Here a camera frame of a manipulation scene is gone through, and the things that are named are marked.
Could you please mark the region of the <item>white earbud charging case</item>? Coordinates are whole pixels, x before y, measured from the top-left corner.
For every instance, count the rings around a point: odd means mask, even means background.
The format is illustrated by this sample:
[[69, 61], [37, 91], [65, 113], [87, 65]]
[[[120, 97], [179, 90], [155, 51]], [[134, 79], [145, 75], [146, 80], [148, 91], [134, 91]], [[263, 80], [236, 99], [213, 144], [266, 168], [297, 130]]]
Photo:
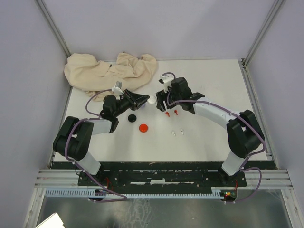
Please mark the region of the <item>white earbud charging case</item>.
[[155, 97], [150, 97], [147, 102], [150, 104], [150, 105], [154, 105], [157, 103], [157, 99]]

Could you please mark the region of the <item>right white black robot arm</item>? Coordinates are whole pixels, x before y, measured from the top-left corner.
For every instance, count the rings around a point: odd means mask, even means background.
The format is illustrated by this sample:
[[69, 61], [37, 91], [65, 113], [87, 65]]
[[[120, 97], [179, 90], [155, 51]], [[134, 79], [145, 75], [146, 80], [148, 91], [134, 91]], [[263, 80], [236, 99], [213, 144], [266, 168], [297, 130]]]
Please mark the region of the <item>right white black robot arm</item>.
[[160, 76], [164, 89], [156, 93], [157, 109], [162, 112], [180, 106], [184, 111], [205, 117], [223, 127], [228, 136], [230, 152], [222, 163], [218, 181], [228, 186], [235, 181], [235, 174], [245, 166], [249, 158], [266, 149], [265, 137], [255, 114], [224, 108], [201, 93], [194, 93], [183, 77], [171, 72]]

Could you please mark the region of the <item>black earbud charging case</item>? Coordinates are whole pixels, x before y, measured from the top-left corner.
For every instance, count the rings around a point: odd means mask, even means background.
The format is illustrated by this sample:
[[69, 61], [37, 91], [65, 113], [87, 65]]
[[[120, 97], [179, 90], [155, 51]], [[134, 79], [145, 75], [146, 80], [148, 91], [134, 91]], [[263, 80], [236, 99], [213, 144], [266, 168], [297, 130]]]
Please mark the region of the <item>black earbud charging case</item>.
[[128, 115], [128, 121], [134, 123], [137, 120], [137, 116], [134, 114]]

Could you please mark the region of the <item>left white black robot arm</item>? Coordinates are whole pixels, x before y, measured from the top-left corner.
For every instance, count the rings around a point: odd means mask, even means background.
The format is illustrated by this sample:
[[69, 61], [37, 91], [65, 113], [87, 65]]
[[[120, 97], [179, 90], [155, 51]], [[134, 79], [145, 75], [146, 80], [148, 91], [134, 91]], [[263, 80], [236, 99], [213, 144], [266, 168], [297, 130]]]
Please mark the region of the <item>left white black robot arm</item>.
[[149, 98], [149, 95], [136, 94], [126, 89], [120, 92], [119, 99], [107, 95], [102, 111], [94, 114], [95, 118], [67, 117], [53, 142], [53, 151], [89, 173], [88, 178], [94, 185], [101, 185], [105, 173], [101, 171], [100, 162], [89, 152], [92, 135], [113, 133], [119, 124], [119, 115], [129, 109], [138, 110]]

